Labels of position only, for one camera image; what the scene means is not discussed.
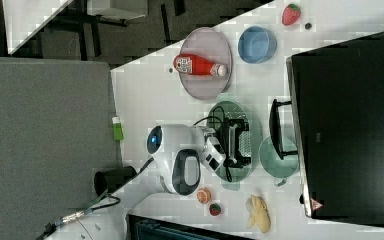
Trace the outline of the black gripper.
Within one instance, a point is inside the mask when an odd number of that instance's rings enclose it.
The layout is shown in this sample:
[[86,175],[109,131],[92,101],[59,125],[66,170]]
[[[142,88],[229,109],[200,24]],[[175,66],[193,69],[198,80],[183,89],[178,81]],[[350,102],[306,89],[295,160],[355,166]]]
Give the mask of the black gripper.
[[251,164],[250,156],[243,156],[239,150],[240,135],[249,130],[249,124],[243,119],[225,119],[219,129],[217,136],[222,149],[226,154],[224,167],[243,168]]

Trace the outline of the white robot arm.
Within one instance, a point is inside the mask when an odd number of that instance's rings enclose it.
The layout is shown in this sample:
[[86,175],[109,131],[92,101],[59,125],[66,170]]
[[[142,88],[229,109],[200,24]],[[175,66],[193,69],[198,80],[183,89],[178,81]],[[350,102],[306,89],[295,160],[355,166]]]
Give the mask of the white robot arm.
[[251,153],[240,147],[249,123],[244,119],[222,120],[214,116],[209,119],[211,122],[205,126],[154,127],[147,137],[150,158],[133,178],[115,190],[104,190],[91,206],[47,224],[44,235],[49,237],[58,228],[95,213],[107,212],[112,223],[124,226],[128,211],[152,194],[194,193],[200,184],[202,168],[223,176],[227,182],[233,181],[233,170],[251,164]]

